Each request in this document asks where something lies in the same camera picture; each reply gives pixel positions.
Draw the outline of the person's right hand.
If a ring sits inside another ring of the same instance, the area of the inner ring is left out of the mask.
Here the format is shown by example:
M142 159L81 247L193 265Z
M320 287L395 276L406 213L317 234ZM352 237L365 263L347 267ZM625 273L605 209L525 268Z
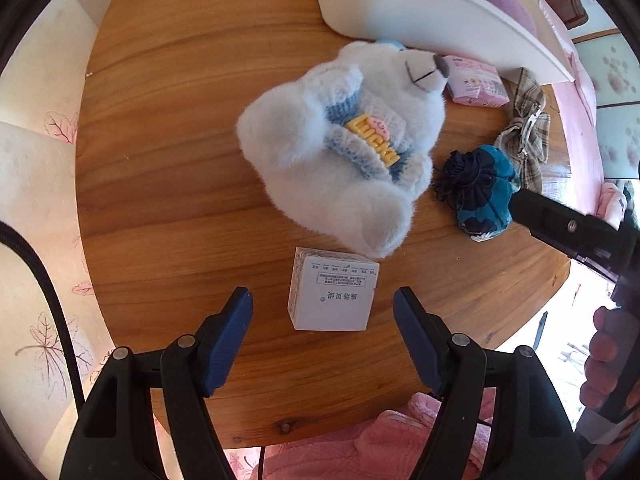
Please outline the person's right hand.
M617 344L606 330L606 317L610 313L600 307L593 315L596 333L589 345L589 356L585 362L586 381L580 388L580 402L590 410L597 410L617 386L617 375L608 368L617 356Z

